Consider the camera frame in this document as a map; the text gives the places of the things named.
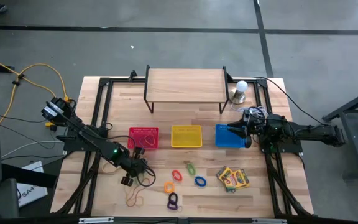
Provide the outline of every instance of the concrete floor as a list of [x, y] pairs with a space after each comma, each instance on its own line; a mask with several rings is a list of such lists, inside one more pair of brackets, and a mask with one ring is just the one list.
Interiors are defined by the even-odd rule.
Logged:
[[[251, 0], [100, 0], [5, 1], [10, 11], [0, 24], [95, 27], [258, 28]], [[260, 0], [266, 29], [358, 30], [358, 0]], [[320, 118], [358, 95], [358, 35], [266, 35], [274, 77], [282, 77], [288, 94], [313, 116]], [[265, 76], [259, 34], [56, 32], [0, 30], [0, 62], [21, 70], [33, 63], [48, 63], [63, 75], [70, 97], [77, 99], [85, 75], [129, 75], [145, 66], [162, 68], [220, 68], [236, 77]], [[56, 74], [46, 68], [27, 72], [31, 80], [62, 95]], [[15, 75], [0, 74], [0, 114], [9, 102]], [[23, 83], [10, 116], [40, 120], [50, 100], [48, 92]], [[291, 105], [297, 123], [314, 122]], [[43, 124], [5, 120], [38, 141], [51, 140]], [[30, 143], [1, 128], [3, 154]], [[358, 183], [345, 184], [342, 174], [358, 169], [349, 146], [336, 149], [319, 142], [303, 142], [306, 174], [315, 214], [358, 220]], [[52, 156], [61, 153], [34, 145], [18, 155]], [[24, 166], [35, 158], [12, 159]], [[58, 172], [58, 166], [47, 166]], [[37, 204], [48, 212], [47, 199]], [[29, 208], [22, 210], [28, 215]]]

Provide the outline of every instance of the plastic basket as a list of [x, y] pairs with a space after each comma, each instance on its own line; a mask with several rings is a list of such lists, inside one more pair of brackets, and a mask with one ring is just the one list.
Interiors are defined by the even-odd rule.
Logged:
[[217, 147], [245, 147], [246, 140], [230, 132], [229, 126], [217, 124], [215, 128], [215, 145]]
[[200, 125], [174, 125], [171, 133], [172, 147], [201, 147], [203, 138]]
[[[158, 148], [158, 128], [130, 127], [129, 136], [135, 139], [136, 146], [144, 149]], [[135, 148], [134, 142], [128, 139], [128, 149]]]

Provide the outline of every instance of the yellow basket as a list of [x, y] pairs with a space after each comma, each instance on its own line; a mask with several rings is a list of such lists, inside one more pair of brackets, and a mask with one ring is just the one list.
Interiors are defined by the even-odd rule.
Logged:
[[203, 137], [200, 125], [173, 125], [171, 133], [172, 147], [201, 147]]

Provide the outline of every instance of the black floor line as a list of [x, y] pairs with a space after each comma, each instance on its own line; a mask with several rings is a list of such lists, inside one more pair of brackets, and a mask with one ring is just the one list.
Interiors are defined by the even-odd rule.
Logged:
[[258, 0], [254, 0], [254, 7], [255, 7], [255, 13], [256, 13], [256, 21], [258, 23], [258, 29], [259, 29], [260, 45], [262, 47], [262, 54], [264, 56], [266, 76], [267, 76], [267, 78], [273, 78], [274, 77], [273, 68], [272, 68], [272, 63], [270, 61], [270, 55], [269, 55], [269, 49], [267, 47], [264, 22], [262, 20], [262, 14], [260, 13], [260, 7], [259, 7]]
[[80, 32], [182, 32], [182, 33], [227, 33], [227, 34], [257, 34], [259, 32], [258, 29], [227, 29], [227, 28], [70, 27], [70, 26], [10, 26], [10, 25], [0, 25], [0, 30], [80, 31]]
[[358, 30], [281, 30], [265, 29], [266, 34], [293, 34], [293, 35], [358, 35]]

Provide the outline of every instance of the white paper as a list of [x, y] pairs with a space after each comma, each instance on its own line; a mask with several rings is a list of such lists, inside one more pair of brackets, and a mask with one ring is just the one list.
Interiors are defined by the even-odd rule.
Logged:
[[[32, 170], [36, 172], [44, 172], [42, 167], [42, 162], [38, 161], [33, 164], [23, 167], [23, 169]], [[46, 187], [38, 187], [30, 184], [17, 184], [17, 189], [20, 192], [19, 207], [27, 205], [35, 200], [38, 200], [46, 195], [48, 195], [48, 190]]]

